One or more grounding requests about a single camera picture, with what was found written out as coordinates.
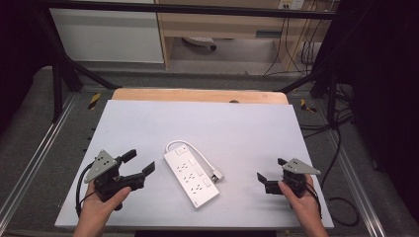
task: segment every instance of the floor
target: floor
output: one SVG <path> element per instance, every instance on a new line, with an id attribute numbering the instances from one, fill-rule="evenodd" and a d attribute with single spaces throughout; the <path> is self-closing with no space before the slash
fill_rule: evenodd
<path id="1" fill-rule="evenodd" d="M 107 76 L 107 79 L 116 83 L 122 82 L 125 86 L 130 87 L 187 87 L 266 91 L 280 89 L 309 70 L 309 66 L 302 64 L 297 59 L 295 64 L 300 72 L 283 73 L 280 63 L 273 65 L 276 59 L 276 50 L 272 42 L 268 40 L 216 39 L 215 43 L 217 44 L 217 50 L 211 51 L 209 48 L 190 45 L 181 39 L 176 39 L 171 67 L 168 69 L 164 69 L 162 65 L 87 64 L 98 74 Z M 149 75 L 154 77 L 150 76 L 150 79 L 145 78 L 138 81 L 135 80 L 135 73 L 137 72 L 150 73 Z M 59 201 L 66 194 L 74 172 L 78 169 L 77 166 L 70 164 L 77 163 L 83 158 L 83 148 L 87 148 L 89 145 L 89 137 L 94 134 L 92 128 L 95 127 L 100 118 L 104 104 L 98 104 L 96 111 L 88 111 L 85 107 L 97 91 L 102 92 L 102 101 L 112 96 L 112 92 L 101 89 L 88 79 L 84 79 L 86 88 L 83 93 L 79 95 L 66 93 L 68 98 L 77 98 L 75 103 L 80 106 L 69 112 L 66 125 L 53 127 L 59 130 L 58 136 L 52 139 L 54 144 L 59 144 L 59 147 L 47 144 L 50 147 L 46 154 L 41 154 L 42 159 L 44 159 L 43 165 L 35 164 L 31 159 L 34 153 L 38 152 L 37 149 L 42 143 L 45 133 L 51 128 L 52 93 L 49 82 L 50 73 L 48 70 L 41 71 L 37 75 L 36 83 L 20 110 L 15 114 L 12 125 L 0 137 L 0 167 L 13 168 L 0 174 L 0 179 L 8 181 L 2 185 L 0 203 L 8 201 L 9 193 L 16 188 L 15 185 L 19 183 L 21 174 L 24 173 L 27 166 L 32 164 L 33 167 L 36 167 L 36 174 L 29 176 L 33 179 L 33 183 L 29 187 L 22 187 L 24 196 L 15 199 L 19 205 L 10 210 L 14 213 L 13 217 L 4 219 L 4 209 L 1 210 L 2 227 L 5 222 L 8 224 L 4 236 L 17 236 L 14 234 L 22 236 L 25 233 L 22 230 L 30 231 L 27 232 L 26 236 L 68 236 L 65 231 L 56 230 L 51 226 L 59 211 Z M 290 93 L 290 102 L 295 107 L 299 122 L 324 123 L 320 115 L 321 105 L 324 105 L 324 103 L 322 100 L 310 100 L 308 91 L 311 86 L 311 83 L 307 83 L 295 92 Z M 318 113 L 302 110 L 300 99 L 306 99 L 307 106 L 318 109 Z M 332 157 L 334 154 L 336 148 L 335 134 L 334 132 L 325 132 L 306 139 L 307 149 L 313 163 L 322 170 L 325 170 L 330 162 L 329 159 L 324 157 Z M 365 192 L 370 198 L 373 210 L 379 219 L 378 223 L 382 223 L 386 233 L 385 236 L 419 236 L 418 224 L 409 218 L 408 211 L 398 198 L 386 174 L 374 171 L 368 150 L 365 148 L 356 128 L 347 123 L 342 126 L 341 134 L 344 142 L 341 153 L 351 157 L 353 169 L 359 175 Z M 329 189 L 324 192 L 331 197 L 339 195 L 354 200 L 353 190 L 347 185 L 348 177 L 345 176 L 346 173 L 343 171 L 344 166 L 345 163 L 339 163 L 336 168 L 332 169 L 331 178 L 326 183 Z M 45 180 L 51 179 L 55 181 L 45 182 Z M 31 198 L 42 201 L 32 202 Z M 349 206 L 342 205 L 342 203 L 334 203 L 334 205 L 338 205 L 338 207 L 333 209 L 333 204 L 331 204 L 329 208 L 334 211 L 338 218 L 353 218 L 353 216 L 350 216 L 352 212 L 350 212 L 351 208 Z M 33 219 L 29 210 L 34 208 L 39 210 L 39 213 L 34 214 L 34 216 L 40 215 L 43 218 Z M 356 227 L 345 227 L 338 223 L 336 225 L 335 230 L 329 232 L 332 236 L 381 236 L 372 234 L 365 216 L 361 219 L 361 224 Z M 277 235 L 285 236 L 287 234 L 279 231 Z"/>

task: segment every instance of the electrical outlet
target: electrical outlet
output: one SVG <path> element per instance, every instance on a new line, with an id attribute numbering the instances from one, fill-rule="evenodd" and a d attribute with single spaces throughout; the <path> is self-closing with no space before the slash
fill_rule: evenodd
<path id="1" fill-rule="evenodd" d="M 280 5 L 278 5 L 278 9 L 288 10 L 293 3 L 293 0 L 281 0 Z"/>
<path id="2" fill-rule="evenodd" d="M 167 152 L 164 154 L 164 159 L 194 207 L 200 207 L 219 194 L 210 177 L 204 172 L 186 145 L 181 145 Z"/>
<path id="3" fill-rule="evenodd" d="M 293 2 L 290 4 L 290 9 L 301 10 L 302 4 L 304 4 L 304 0 L 293 0 Z"/>

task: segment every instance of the table surface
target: table surface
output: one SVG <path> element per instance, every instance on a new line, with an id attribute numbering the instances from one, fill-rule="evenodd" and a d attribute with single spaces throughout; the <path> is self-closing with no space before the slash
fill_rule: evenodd
<path id="1" fill-rule="evenodd" d="M 298 158 L 311 164 L 292 106 L 284 105 L 284 102 L 282 105 L 184 102 L 179 98 L 181 101 L 176 98 L 165 102 L 119 101 L 124 90 L 129 89 L 117 90 L 107 103 L 57 217 L 56 226 L 74 228 L 77 224 L 74 211 L 76 183 L 81 171 L 100 150 L 105 149 L 117 157 L 136 149 L 137 157 L 121 165 L 121 175 L 139 173 L 152 161 L 156 170 L 147 177 L 144 189 L 132 192 L 125 200 L 123 209 L 111 215 L 108 226 L 123 229 L 299 227 L 288 201 L 282 196 L 266 195 L 264 186 L 256 176 L 259 172 L 268 180 L 280 179 L 282 169 L 277 165 L 279 157 L 286 160 Z M 158 93 L 159 90 L 147 91 Z M 174 92 L 182 95 L 216 93 L 163 90 L 160 94 Z M 220 92 L 222 95 L 224 93 L 233 95 L 238 92 Z M 241 100 L 238 96 L 231 98 Z M 177 139 L 194 144 L 225 176 L 222 182 L 216 184 L 219 196 L 198 209 L 193 207 L 163 158 L 166 145 Z M 197 154 L 196 157 L 206 169 L 206 163 L 202 163 Z M 322 204 L 323 224 L 326 228 L 332 228 L 333 222 L 318 181 L 313 178 Z M 85 194 L 85 191 L 86 185 L 83 185 L 81 194 Z"/>

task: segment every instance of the gray carpet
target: gray carpet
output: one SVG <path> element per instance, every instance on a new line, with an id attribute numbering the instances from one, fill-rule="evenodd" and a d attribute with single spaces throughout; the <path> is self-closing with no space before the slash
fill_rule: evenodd
<path id="1" fill-rule="evenodd" d="M 103 73 L 102 76 L 125 87 L 261 91 L 282 88 L 293 80 L 292 78 L 281 78 L 280 80 L 279 77 L 170 73 Z M 68 232 L 53 226 L 59 213 L 58 205 L 67 195 L 84 156 L 83 150 L 88 148 L 88 137 L 92 137 L 94 134 L 92 128 L 96 127 L 106 101 L 112 96 L 112 91 L 103 91 L 95 110 L 87 110 L 95 93 L 96 84 L 89 80 L 84 81 L 89 84 L 92 91 L 83 92 L 78 96 L 65 125 L 52 144 L 30 188 L 10 221 L 7 231 Z M 8 193 L 12 191 L 14 184 L 18 181 L 50 125 L 52 119 L 50 83 L 48 72 L 38 74 L 30 95 L 15 115 L 12 125 L 1 137 L 0 167 L 3 172 L 0 174 L 0 178 L 4 183 L 0 190 L 1 203 L 4 203 Z M 315 106 L 306 93 L 309 86 L 305 85 L 297 92 L 289 94 L 290 103 L 294 105 L 299 123 L 323 124 L 319 113 L 300 109 L 301 98 L 305 98 L 308 105 Z M 343 145 L 371 198 L 385 232 L 393 236 L 419 236 L 418 224 L 408 214 L 388 176 L 373 170 L 368 151 L 364 147 L 356 126 L 347 123 L 341 127 L 341 132 Z M 306 140 L 306 145 L 314 166 L 325 171 L 335 152 L 328 134 L 320 133 L 309 137 Z M 333 167 L 323 191 L 327 198 L 341 197 L 354 203 L 339 163 Z M 353 210 L 343 202 L 332 201 L 329 209 L 333 215 L 343 221 L 354 219 Z M 346 227 L 339 223 L 335 223 L 335 225 L 334 229 L 329 230 L 329 234 L 332 236 L 369 236 L 363 219 L 354 227 Z M 293 232 L 300 233 L 300 230 L 293 230 Z"/>

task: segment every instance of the wall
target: wall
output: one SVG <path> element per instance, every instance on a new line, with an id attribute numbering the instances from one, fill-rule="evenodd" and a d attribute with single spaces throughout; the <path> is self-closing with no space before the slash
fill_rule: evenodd
<path id="1" fill-rule="evenodd" d="M 65 50 L 74 60 L 163 63 L 154 13 L 51 9 L 51 14 Z"/>

